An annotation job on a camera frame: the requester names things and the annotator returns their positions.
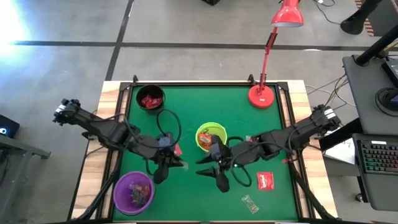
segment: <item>red label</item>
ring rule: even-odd
[[[274,175],[271,172],[258,172],[257,183],[259,186],[259,190],[273,190]]]
[[[174,153],[175,153],[176,155],[178,155],[178,156],[179,156],[179,155],[182,155],[181,148],[180,148],[180,146],[179,146],[178,144],[175,145]]]

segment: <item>lamp base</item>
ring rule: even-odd
[[[259,85],[255,85],[250,88],[248,94],[249,102],[256,108],[268,108],[274,102],[274,92],[268,86],[264,85],[262,94],[259,95],[259,89]]]

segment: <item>lamp shade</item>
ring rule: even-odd
[[[275,27],[300,27],[304,25],[303,15],[297,8],[299,0],[284,0],[281,9],[272,19]]]

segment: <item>green table surface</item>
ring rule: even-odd
[[[228,136],[250,136],[272,129],[281,129],[278,106],[275,102],[266,110],[250,105],[248,86],[163,86],[167,97],[165,108],[176,112],[182,124],[179,145],[181,158],[188,163],[188,169],[170,168],[169,178],[155,186],[152,204],[141,214],[128,216],[115,209],[115,221],[223,221],[223,220],[297,220],[294,195],[289,168],[282,163],[284,152],[270,161],[259,160],[246,169],[251,175],[252,186],[239,185],[227,172],[229,192],[218,190],[214,178],[197,175],[195,171],[215,166],[216,163],[195,164],[205,153],[196,145],[195,133],[206,122],[217,122],[226,128]],[[141,134],[158,136],[156,115],[140,109],[135,101],[138,88],[132,96],[129,122],[141,129]],[[164,131],[177,137],[178,126],[168,112],[160,116]],[[150,162],[152,172],[157,166]],[[145,170],[145,162],[139,156],[124,152],[121,176],[131,171]],[[244,182],[247,177],[240,169],[236,172]],[[257,172],[272,172],[274,190],[258,190]],[[252,214],[242,197],[249,195],[259,207]]]

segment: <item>wooden table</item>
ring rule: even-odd
[[[287,82],[289,85],[290,99],[292,102],[295,120],[300,121],[311,114],[310,103],[305,89],[303,80],[269,80],[269,82]],[[116,110],[116,103],[119,95],[119,87],[121,81],[107,81],[104,82],[101,97],[99,99],[97,115],[102,118],[113,116]],[[125,111],[127,94],[125,94],[122,102],[122,113]],[[282,97],[282,104],[284,107],[286,124],[290,125],[289,114],[286,110],[287,104],[284,97]],[[319,146],[318,141],[311,140],[311,144]],[[100,145],[96,141],[90,141],[88,144],[87,153],[99,148]],[[104,164],[106,160],[107,150],[102,149],[96,153],[91,154],[85,159],[83,169],[78,182],[78,189],[76,192],[76,199],[73,201],[70,211],[71,218],[79,217],[86,209],[86,207],[93,201],[96,194],[101,188],[103,179]],[[322,153],[318,149],[308,147],[303,151],[303,158],[305,162],[305,169],[311,191],[317,197],[319,202],[326,208],[328,213],[337,217],[335,203],[331,193],[328,176],[326,173],[325,164],[323,163]],[[305,196],[299,188],[300,201],[302,204],[303,216],[308,217],[307,204]],[[103,217],[108,214],[108,205],[110,200],[111,189],[108,191],[105,198]]]

